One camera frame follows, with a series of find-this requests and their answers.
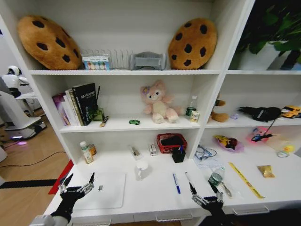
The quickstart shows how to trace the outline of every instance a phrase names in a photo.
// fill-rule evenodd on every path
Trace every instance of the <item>book spine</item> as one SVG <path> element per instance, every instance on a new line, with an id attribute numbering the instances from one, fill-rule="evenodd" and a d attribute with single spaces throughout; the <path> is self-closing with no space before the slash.
<path id="1" fill-rule="evenodd" d="M 69 102 L 68 102 L 68 99 L 67 99 L 66 95 L 64 95 L 64 100 L 65 101 L 63 102 L 63 108 L 64 108 L 64 110 L 67 114 L 69 122 L 72 126 L 77 126 L 74 115 L 73 115 L 72 110 L 71 110 L 71 106 L 69 105 Z"/>
<path id="2" fill-rule="evenodd" d="M 67 97 L 68 103 L 69 103 L 69 105 L 71 107 L 71 111 L 72 111 L 72 114 L 74 116 L 75 122 L 76 122 L 77 126 L 80 126 L 79 117 L 78 117 L 78 115 L 76 113 L 75 106 L 74 106 L 74 104 L 72 102 L 71 95 L 70 95 L 70 93 L 72 93 L 72 91 L 71 90 L 66 90 L 65 93 L 66 93 L 66 97 Z"/>
<path id="3" fill-rule="evenodd" d="M 87 123 L 86 123 L 86 120 L 85 120 L 83 109 L 81 108 L 81 105 L 80 105 L 80 102 L 79 102 L 79 97 L 76 95 L 76 90 L 74 88 L 72 88 L 72 90 L 73 90 L 74 98 L 76 99 L 77 106 L 79 108 L 79 113 L 80 113 L 81 120 L 83 122 L 83 125 L 86 126 Z"/>
<path id="4" fill-rule="evenodd" d="M 74 96 L 74 92 L 70 92 L 70 97 L 71 97 L 73 106 L 74 106 L 74 108 L 75 108 L 76 115 L 77 115 L 77 117 L 78 117 L 78 119 L 79 119 L 79 124 L 80 124 L 81 126 L 83 126 L 84 123 L 83 123 L 83 120 L 81 119 L 81 115 L 80 115 L 80 112 L 79 112 L 79 108 L 78 108 L 78 106 L 77 106 L 77 102 L 76 102 L 76 99 L 75 99 L 75 96 Z"/>
<path id="5" fill-rule="evenodd" d="M 63 107 L 63 96 L 62 94 L 56 95 L 54 97 L 52 97 L 53 102 L 55 103 L 55 106 L 57 108 L 58 113 L 60 114 L 62 120 L 63 120 L 63 124 L 64 126 L 70 126 L 70 122 L 68 119 L 68 116 L 64 110 Z"/>

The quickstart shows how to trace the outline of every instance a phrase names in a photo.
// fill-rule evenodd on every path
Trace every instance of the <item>red basket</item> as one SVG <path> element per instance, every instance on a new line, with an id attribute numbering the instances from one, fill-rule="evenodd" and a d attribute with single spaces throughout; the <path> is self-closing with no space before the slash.
<path id="1" fill-rule="evenodd" d="M 176 148 L 176 147 L 179 148 L 181 146 L 181 145 L 166 145 L 166 146 L 164 146 L 164 145 L 161 144 L 161 140 L 169 139 L 169 138 L 174 137 L 174 136 L 178 136 L 183 141 L 184 150 L 186 149 L 187 142 L 186 142 L 185 138 L 182 136 L 182 134 L 179 134 L 179 133 L 158 134 L 158 136 L 157 136 L 157 145 L 159 146 L 160 151 L 161 151 L 162 154 L 171 154 L 171 153 L 173 153 L 174 148 Z"/>

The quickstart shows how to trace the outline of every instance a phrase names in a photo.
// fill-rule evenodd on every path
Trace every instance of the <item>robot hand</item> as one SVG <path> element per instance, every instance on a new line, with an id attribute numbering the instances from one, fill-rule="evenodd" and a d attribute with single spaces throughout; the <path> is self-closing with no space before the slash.
<path id="1" fill-rule="evenodd" d="M 190 185 L 190 191 L 192 193 L 192 200 L 202 208 L 209 211 L 213 218 L 217 221 L 218 225 L 220 226 L 233 226 L 233 224 L 229 221 L 226 214 L 222 210 L 223 202 L 223 193 L 219 192 L 219 190 L 209 182 L 211 188 L 216 193 L 216 196 L 209 196 L 202 198 L 197 194 L 196 189 Z"/>
<path id="2" fill-rule="evenodd" d="M 68 184 L 70 183 L 72 179 L 73 174 L 71 174 L 66 180 L 59 186 L 60 190 L 60 196 L 62 198 L 62 202 L 57 208 L 55 212 L 53 212 L 51 215 L 53 217 L 55 216 L 61 216 L 64 217 L 70 222 L 71 220 L 71 214 L 73 207 L 75 205 L 75 202 L 78 199 L 81 199 L 86 194 L 88 194 L 93 188 L 94 188 L 94 173 L 92 174 L 89 183 L 85 184 L 82 187 L 68 187 Z"/>

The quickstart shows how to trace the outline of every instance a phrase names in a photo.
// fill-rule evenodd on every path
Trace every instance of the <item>cookie-shaped cushion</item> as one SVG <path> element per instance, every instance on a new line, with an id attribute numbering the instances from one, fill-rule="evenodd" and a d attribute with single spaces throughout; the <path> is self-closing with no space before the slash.
<path id="1" fill-rule="evenodd" d="M 180 27 L 169 44 L 173 69 L 201 69 L 212 56 L 217 33 L 212 21 L 197 18 Z"/>
<path id="2" fill-rule="evenodd" d="M 81 65 L 79 47 L 54 21 L 42 16 L 25 16 L 18 33 L 26 51 L 50 70 L 74 70 Z"/>

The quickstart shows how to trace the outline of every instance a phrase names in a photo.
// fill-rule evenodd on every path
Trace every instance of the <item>pink teddy bear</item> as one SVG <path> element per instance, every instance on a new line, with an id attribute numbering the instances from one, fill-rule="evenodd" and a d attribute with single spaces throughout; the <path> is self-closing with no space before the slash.
<path id="1" fill-rule="evenodd" d="M 144 113 L 152 113 L 152 119 L 155 123 L 164 123 L 164 119 L 168 118 L 171 123 L 179 119 L 177 111 L 182 114 L 180 109 L 173 109 L 167 104 L 171 104 L 174 97 L 165 96 L 166 87 L 162 80 L 156 81 L 152 87 L 144 86 L 140 88 L 142 101 L 147 104 Z"/>

